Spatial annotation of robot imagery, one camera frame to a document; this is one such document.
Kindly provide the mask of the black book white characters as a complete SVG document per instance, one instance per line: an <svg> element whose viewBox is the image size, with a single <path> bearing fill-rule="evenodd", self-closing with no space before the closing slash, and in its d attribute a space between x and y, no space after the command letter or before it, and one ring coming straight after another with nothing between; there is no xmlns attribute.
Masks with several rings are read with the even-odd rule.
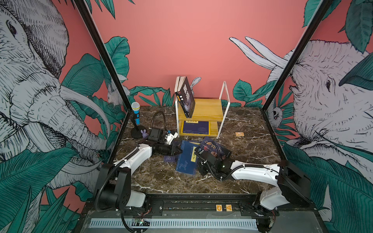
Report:
<svg viewBox="0 0 373 233"><path fill-rule="evenodd" d="M185 107L184 114L187 118L192 118L195 108L195 100L187 77L185 78L184 83L181 85L180 92Z"/></svg>

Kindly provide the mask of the dark blue book white label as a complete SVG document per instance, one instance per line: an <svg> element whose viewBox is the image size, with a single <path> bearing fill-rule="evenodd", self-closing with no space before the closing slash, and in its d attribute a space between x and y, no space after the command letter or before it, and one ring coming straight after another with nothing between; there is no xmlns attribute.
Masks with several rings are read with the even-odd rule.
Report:
<svg viewBox="0 0 373 233"><path fill-rule="evenodd" d="M180 145L182 153L179 154L176 171L188 175L195 175L197 171L197 156L195 149L200 145L199 142L190 142L183 140Z"/></svg>

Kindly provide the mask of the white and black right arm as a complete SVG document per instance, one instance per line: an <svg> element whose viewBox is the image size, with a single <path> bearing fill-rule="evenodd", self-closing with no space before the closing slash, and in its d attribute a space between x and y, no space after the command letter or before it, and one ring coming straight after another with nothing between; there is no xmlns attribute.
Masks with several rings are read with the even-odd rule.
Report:
<svg viewBox="0 0 373 233"><path fill-rule="evenodd" d="M274 210L279 206L292 204L310 207L310 178L292 162L282 160L278 164L261 165L244 163L231 158L224 160L197 147L194 154L198 158L198 171L223 182L226 180L249 180L267 183L270 190L259 192L253 203L255 209Z"/></svg>

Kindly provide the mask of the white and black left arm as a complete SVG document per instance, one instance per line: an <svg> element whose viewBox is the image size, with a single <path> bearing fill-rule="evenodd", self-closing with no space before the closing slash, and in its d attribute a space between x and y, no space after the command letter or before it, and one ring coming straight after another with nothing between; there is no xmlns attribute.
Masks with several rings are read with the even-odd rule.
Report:
<svg viewBox="0 0 373 233"><path fill-rule="evenodd" d="M144 142L115 163L102 166L94 191L94 208L98 212L127 207L143 208L146 194L132 190L132 175L154 153L177 156L180 146Z"/></svg>

